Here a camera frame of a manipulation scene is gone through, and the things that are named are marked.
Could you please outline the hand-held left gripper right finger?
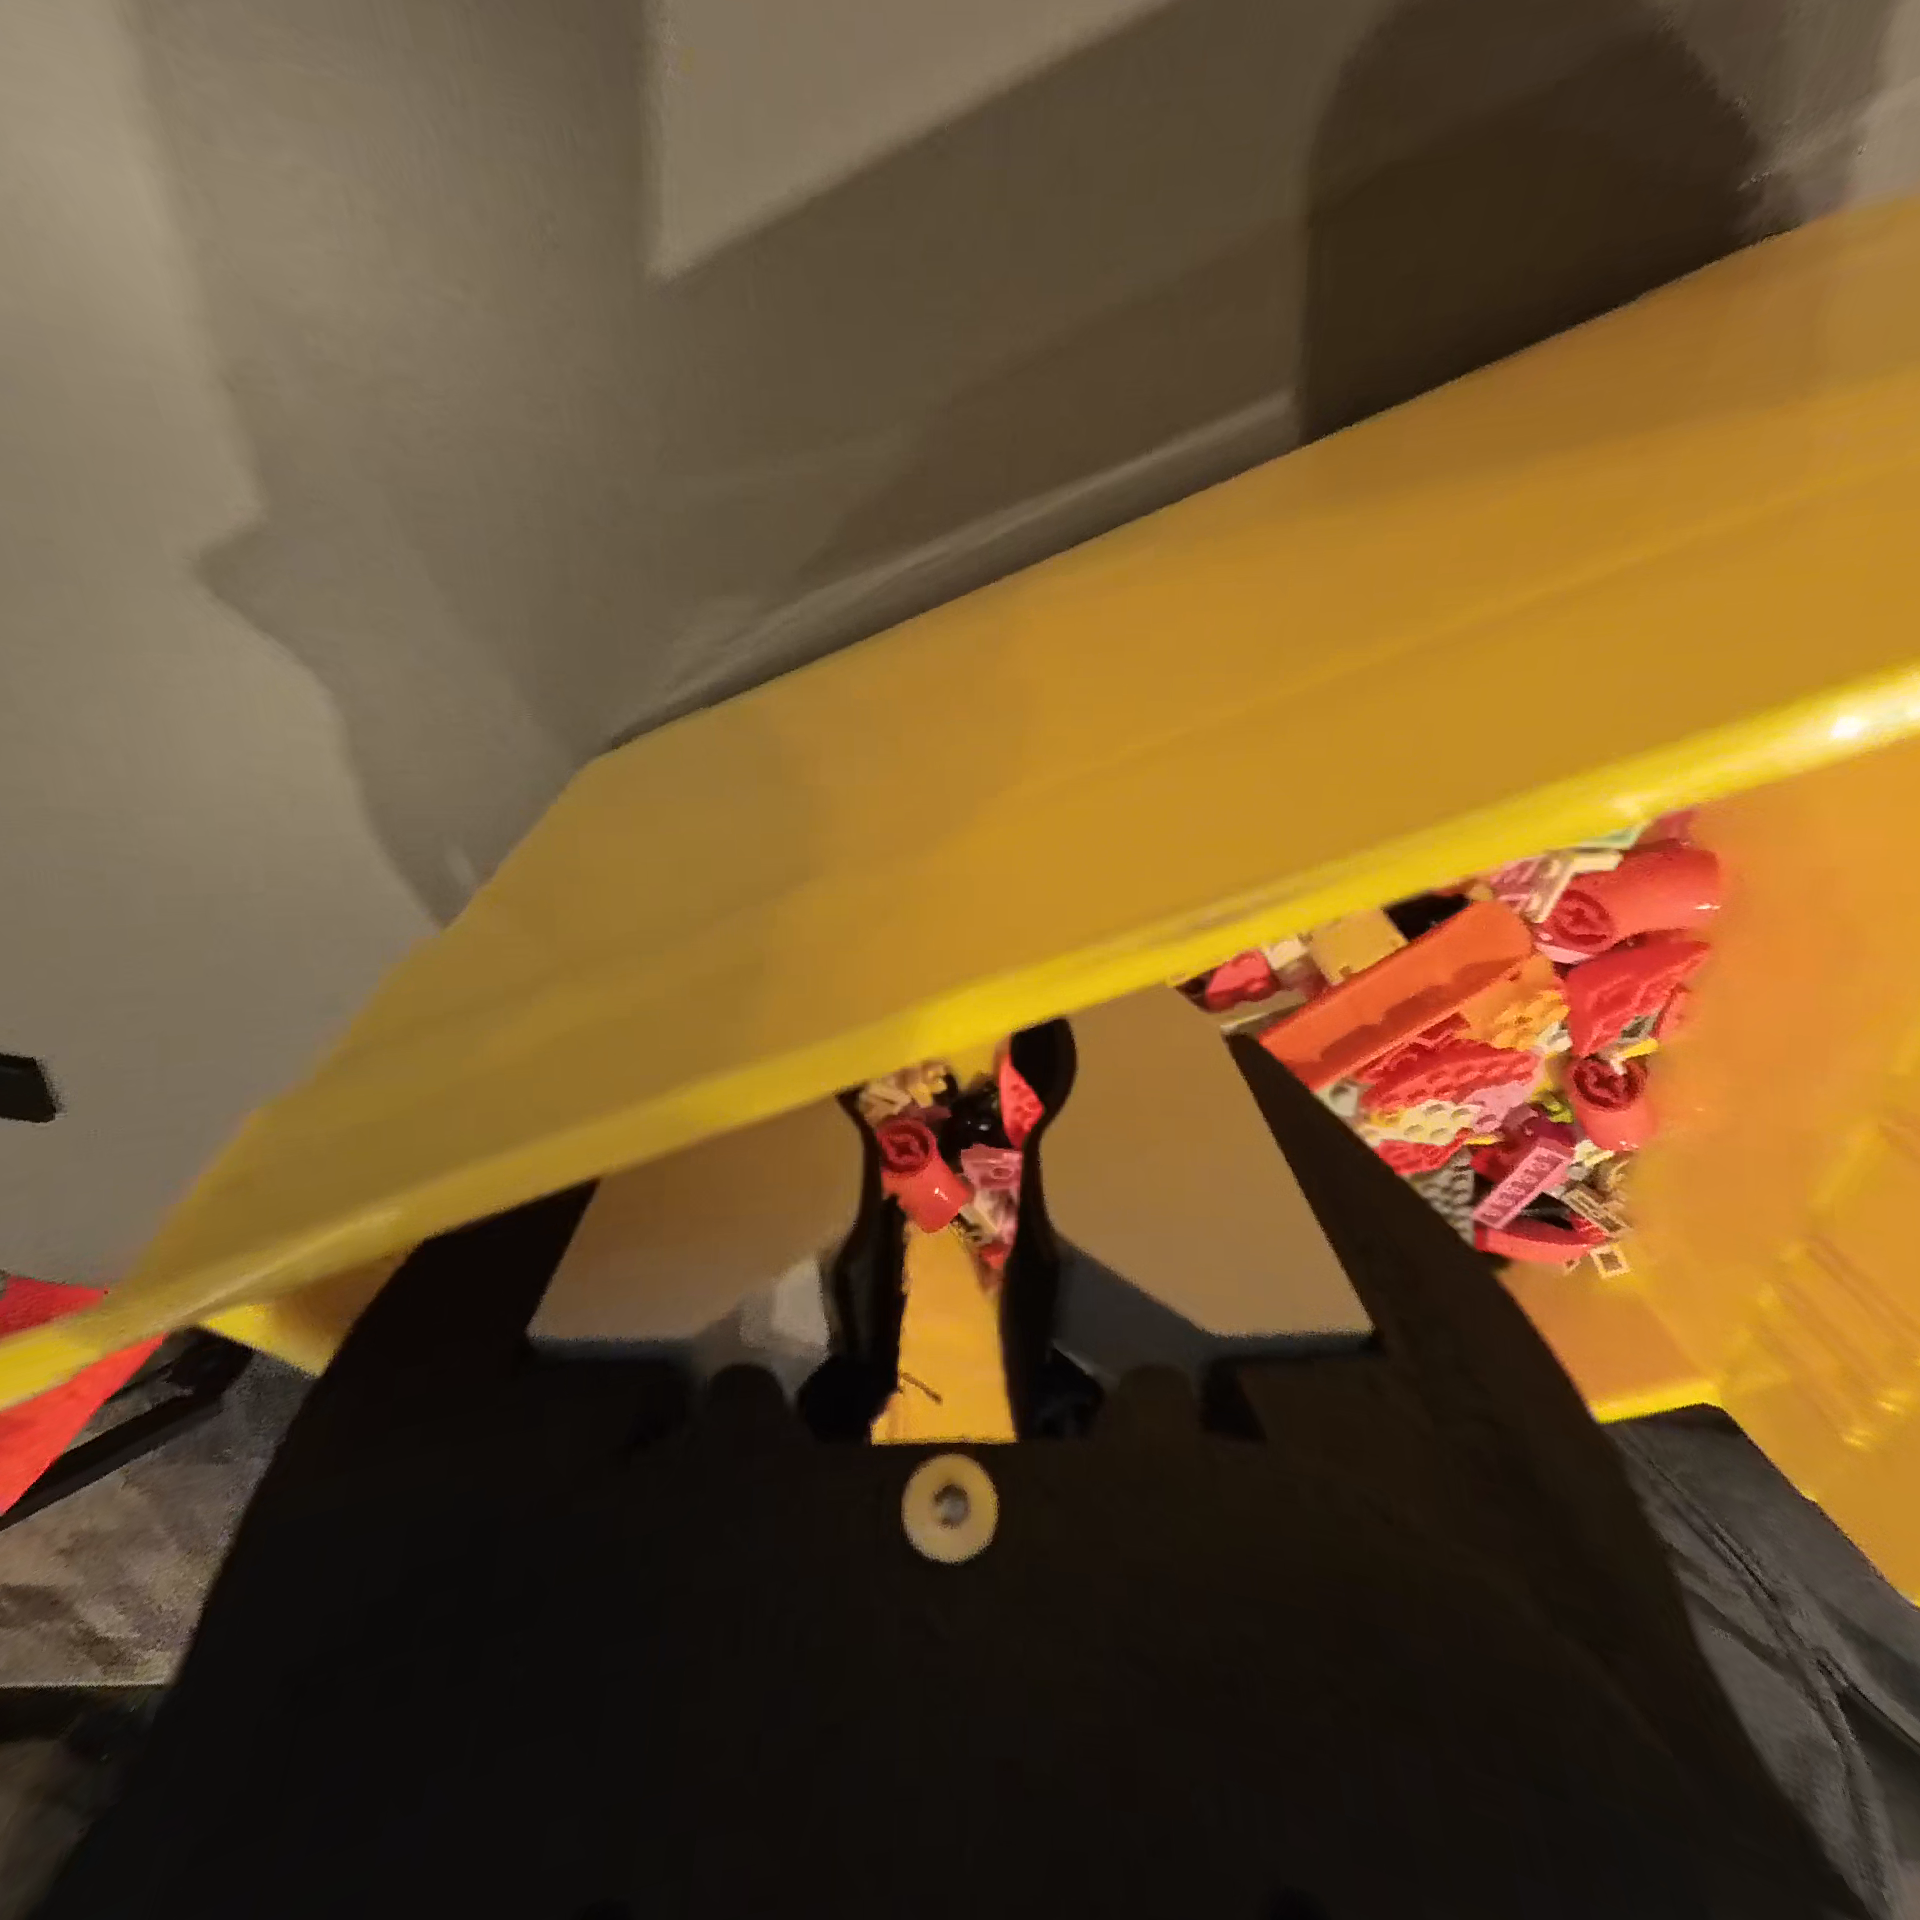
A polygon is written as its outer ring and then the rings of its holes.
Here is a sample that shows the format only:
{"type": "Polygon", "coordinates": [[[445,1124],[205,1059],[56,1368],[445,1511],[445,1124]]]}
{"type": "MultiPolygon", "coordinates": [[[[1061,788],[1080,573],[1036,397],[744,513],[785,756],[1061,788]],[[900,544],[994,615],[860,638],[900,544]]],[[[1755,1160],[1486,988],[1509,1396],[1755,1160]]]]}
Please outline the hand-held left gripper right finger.
{"type": "Polygon", "coordinates": [[[1018,1427],[1086,1427],[1136,1368],[1360,1353],[1373,1320],[1217,1021],[1173,988],[1018,1030],[998,1353],[1018,1427]]]}

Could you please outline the pile of toy bricks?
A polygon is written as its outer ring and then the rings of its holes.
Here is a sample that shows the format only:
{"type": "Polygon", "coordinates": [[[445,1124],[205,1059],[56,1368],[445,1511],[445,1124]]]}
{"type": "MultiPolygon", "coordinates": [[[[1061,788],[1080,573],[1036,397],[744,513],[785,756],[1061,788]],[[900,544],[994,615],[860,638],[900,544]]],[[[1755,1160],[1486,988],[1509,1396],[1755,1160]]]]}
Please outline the pile of toy bricks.
{"type": "MultiPolygon", "coordinates": [[[[1723,896],[1686,807],[1236,951],[1170,988],[1229,1052],[1283,1067],[1474,1252],[1568,1265],[1622,1233],[1610,1184],[1652,1133],[1648,1069],[1686,1019],[1723,896]]],[[[993,1288],[1041,1117],[1003,1063],[1008,1043],[843,1095],[905,1227],[965,1244],[993,1288]]]]}

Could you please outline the yellow plastic bin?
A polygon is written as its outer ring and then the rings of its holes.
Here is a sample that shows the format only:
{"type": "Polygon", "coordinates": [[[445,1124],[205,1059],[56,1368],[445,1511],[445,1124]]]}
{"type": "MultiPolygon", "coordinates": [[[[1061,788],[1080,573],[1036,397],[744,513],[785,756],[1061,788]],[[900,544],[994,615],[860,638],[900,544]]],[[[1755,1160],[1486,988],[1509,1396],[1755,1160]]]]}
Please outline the yellow plastic bin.
{"type": "Polygon", "coordinates": [[[578,775],[4,1405],[310,1373],[416,1240],[1696,808],[1625,1268],[1510,1285],[1916,1598],[1916,201],[1832,215],[578,775]]]}

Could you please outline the person's trouser leg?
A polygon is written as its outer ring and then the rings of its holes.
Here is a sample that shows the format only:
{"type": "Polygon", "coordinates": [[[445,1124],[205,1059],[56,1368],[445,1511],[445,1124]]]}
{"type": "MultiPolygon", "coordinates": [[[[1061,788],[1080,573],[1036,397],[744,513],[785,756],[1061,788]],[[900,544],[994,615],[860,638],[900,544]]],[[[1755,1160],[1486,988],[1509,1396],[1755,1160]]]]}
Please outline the person's trouser leg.
{"type": "Polygon", "coordinates": [[[1867,1915],[1916,1915],[1916,1604],[1714,1407],[1610,1436],[1772,1779],[1867,1915]]]}

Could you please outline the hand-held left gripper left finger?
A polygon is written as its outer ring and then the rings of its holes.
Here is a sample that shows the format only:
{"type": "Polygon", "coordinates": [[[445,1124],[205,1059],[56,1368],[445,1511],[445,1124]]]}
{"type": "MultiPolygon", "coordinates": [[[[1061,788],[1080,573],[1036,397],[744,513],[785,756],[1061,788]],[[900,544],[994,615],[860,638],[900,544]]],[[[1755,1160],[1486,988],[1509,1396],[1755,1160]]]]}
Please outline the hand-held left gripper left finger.
{"type": "Polygon", "coordinates": [[[558,1359],[769,1371],[810,1427],[874,1427],[899,1387],[905,1214],[848,1095],[608,1175],[531,1339],[558,1359]]]}

